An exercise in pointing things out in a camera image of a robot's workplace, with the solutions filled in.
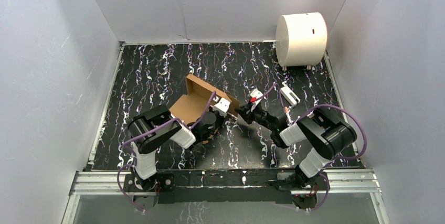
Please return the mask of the orange capped white marker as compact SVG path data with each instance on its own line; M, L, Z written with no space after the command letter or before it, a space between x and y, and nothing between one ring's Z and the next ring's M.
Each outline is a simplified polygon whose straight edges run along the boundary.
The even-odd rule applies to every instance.
M292 123L292 119L291 119L290 114L289 114L289 109L286 106L284 107L284 112L285 112L285 115L287 117L287 124L289 125L289 124Z

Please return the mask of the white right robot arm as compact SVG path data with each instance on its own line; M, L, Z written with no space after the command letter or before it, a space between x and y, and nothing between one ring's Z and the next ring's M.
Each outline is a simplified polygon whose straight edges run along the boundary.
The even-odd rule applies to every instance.
M310 189L321 170L357 140L355 130L332 109L340 108L330 104L318 105L292 123L287 122L284 113L270 113L253 102L235 111L246 123L257 122L269 129L270 137L277 147L287 148L304 140L309 141L311 150L296 166L295 174L287 180L295 182L302 189Z

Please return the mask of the white plastic clip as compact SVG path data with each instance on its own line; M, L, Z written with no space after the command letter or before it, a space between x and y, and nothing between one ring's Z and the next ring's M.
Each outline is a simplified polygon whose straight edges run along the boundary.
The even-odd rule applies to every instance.
M296 106L301 102L300 98L293 92L286 82L282 82L280 93L287 100L290 106Z

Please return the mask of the aluminium front rail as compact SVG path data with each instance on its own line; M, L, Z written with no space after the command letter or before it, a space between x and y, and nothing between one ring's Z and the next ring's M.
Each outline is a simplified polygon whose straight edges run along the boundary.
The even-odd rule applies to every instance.
M293 204L292 194L299 191L279 191L269 185L276 180L277 173L292 173L289 168L268 169L177 169L161 170L158 173L174 174L175 186L172 192L135 193L138 197L153 196L156 204L179 202L257 202L274 201L279 204ZM368 193L379 223L389 223L380 185L371 169L340 168L324 171L330 181L331 194ZM120 195L117 177L123 184L130 171L78 172L71 186L63 223L73 223L82 195Z

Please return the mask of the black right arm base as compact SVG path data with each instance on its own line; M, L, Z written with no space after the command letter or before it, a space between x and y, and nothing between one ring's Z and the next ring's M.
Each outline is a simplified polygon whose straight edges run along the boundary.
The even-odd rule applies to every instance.
M327 200L331 189L330 181L325 172L318 173L312 178L292 173L277 173L276 180L269 181L269 185L279 191L299 191L292 194L292 202L298 210L306 212L319 209Z

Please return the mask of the brown cardboard box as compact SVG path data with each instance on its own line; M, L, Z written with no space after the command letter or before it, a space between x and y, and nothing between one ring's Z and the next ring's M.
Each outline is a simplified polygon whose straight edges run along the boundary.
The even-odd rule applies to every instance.
M186 76L186 88L187 94L182 95L169 110L173 116L180 118L188 127L190 127L191 122L195 122L192 127L199 123L204 117L204 113L210 109L213 110L213 106L220 98L225 98L231 102L227 116L224 117L225 120L230 115L238 115L235 108L240 106L240 102L235 97L219 90L199 77L193 74L188 74ZM208 143L213 136L202 143ZM195 142L193 144L187 144L185 145L185 148L192 148L197 144L198 143Z

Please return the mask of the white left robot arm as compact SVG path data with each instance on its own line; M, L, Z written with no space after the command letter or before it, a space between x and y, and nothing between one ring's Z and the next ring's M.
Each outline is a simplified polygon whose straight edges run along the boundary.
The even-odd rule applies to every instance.
M198 123L186 125L176 119L165 105L135 116L129 123L132 136L130 145L135 154L134 171L136 183L143 190L156 186L156 150L171 140L185 150L192 150L207 141L222 126L225 118L218 111L210 109L201 116Z

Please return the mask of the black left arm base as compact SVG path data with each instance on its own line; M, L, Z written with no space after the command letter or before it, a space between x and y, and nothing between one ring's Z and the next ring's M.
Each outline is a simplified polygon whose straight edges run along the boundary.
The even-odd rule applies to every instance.
M131 169L130 173L125 175L123 184L120 182L120 175L117 177L119 190L133 204L136 211L142 213L146 211L145 206L136 202L137 195L135 193L155 193L155 196L158 197L160 193L169 193L174 190L174 180L174 174L163 173L156 173L147 179L142 179L135 169Z

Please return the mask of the white cylindrical container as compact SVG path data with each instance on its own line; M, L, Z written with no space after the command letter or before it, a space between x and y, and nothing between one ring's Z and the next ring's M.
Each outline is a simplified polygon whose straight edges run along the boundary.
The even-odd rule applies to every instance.
M279 65L317 65L326 50L327 37L327 25L319 12L280 16L275 41Z

